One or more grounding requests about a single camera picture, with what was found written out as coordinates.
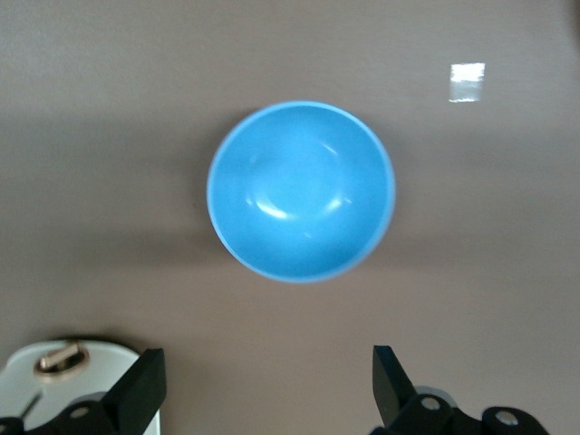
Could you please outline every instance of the gray tabletop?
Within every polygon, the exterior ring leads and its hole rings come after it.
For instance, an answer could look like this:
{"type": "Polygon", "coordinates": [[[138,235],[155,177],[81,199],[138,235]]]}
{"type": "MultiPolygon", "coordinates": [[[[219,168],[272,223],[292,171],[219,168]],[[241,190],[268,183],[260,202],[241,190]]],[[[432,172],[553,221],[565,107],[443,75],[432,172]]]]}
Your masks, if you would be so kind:
{"type": "Polygon", "coordinates": [[[5,1],[0,361],[62,334],[167,353],[168,434],[363,435],[373,344],[478,417],[577,432],[577,1],[5,1]],[[480,101],[450,66],[484,63],[480,101]],[[208,164],[274,102],[338,105],[398,196],[353,271],[256,275],[221,246],[208,164]]]}

